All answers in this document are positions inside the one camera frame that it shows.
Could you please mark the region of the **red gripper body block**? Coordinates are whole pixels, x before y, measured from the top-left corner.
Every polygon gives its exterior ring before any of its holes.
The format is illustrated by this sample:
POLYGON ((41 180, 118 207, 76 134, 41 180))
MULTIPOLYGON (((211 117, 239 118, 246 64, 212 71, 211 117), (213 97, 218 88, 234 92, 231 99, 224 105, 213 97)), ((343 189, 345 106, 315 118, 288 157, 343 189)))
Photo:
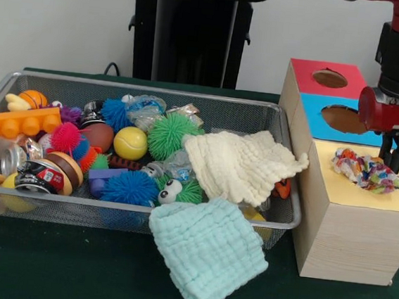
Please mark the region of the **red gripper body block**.
POLYGON ((358 104, 360 121, 369 131, 399 131, 399 98, 388 96, 379 88, 365 87, 358 104))

